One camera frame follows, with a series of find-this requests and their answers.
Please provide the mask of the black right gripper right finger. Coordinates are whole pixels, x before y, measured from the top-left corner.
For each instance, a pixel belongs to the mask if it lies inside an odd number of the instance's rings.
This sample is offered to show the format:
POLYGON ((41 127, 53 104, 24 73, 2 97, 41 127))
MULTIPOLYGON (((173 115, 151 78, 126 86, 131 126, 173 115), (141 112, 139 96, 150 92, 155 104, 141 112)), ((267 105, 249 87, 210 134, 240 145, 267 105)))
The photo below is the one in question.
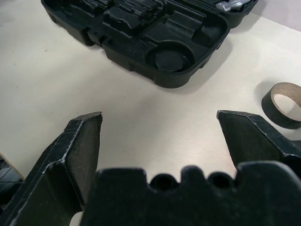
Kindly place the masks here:
POLYGON ((287 139, 257 114, 219 110, 216 117, 235 166, 247 161, 278 161, 301 175, 301 140, 287 139))

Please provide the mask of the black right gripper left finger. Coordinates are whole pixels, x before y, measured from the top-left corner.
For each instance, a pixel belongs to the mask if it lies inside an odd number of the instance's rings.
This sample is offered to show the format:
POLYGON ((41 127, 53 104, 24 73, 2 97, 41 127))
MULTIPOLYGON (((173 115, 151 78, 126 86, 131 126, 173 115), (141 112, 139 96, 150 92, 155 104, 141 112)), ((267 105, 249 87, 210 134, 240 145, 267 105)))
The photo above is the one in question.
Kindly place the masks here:
POLYGON ((103 116, 70 120, 44 150, 0 215, 0 226, 69 226, 85 209, 96 172, 103 116))

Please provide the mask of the black tape roll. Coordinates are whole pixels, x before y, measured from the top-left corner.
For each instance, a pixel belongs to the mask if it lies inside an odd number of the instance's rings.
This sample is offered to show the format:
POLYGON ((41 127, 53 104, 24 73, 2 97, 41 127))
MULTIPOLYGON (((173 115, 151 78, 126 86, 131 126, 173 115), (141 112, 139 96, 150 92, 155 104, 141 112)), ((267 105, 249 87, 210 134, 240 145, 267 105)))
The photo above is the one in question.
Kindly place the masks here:
POLYGON ((301 87, 289 82, 277 83, 261 100, 261 107, 264 113, 273 123, 285 129, 301 128, 301 120, 286 115, 276 104, 274 99, 276 94, 292 99, 301 107, 301 87))

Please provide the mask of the black plastic case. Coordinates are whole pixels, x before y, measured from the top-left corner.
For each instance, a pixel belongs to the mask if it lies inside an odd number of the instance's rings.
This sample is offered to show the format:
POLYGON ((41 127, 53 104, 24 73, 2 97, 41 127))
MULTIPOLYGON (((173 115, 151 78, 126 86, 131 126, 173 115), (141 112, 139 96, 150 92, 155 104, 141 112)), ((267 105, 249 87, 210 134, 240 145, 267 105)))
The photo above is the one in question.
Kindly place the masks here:
POLYGON ((258 0, 41 0, 50 19, 112 62, 163 88, 179 88, 203 68, 258 0))

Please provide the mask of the silver metal tool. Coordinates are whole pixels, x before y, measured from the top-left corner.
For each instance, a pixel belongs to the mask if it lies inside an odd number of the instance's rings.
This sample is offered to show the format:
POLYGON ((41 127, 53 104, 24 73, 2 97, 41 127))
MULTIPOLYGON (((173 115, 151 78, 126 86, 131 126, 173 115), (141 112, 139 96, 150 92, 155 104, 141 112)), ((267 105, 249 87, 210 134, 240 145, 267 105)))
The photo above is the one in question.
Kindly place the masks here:
POLYGON ((216 3, 216 7, 220 10, 229 12, 229 11, 238 11, 241 9, 241 7, 244 5, 244 3, 241 0, 229 0, 221 1, 216 3))

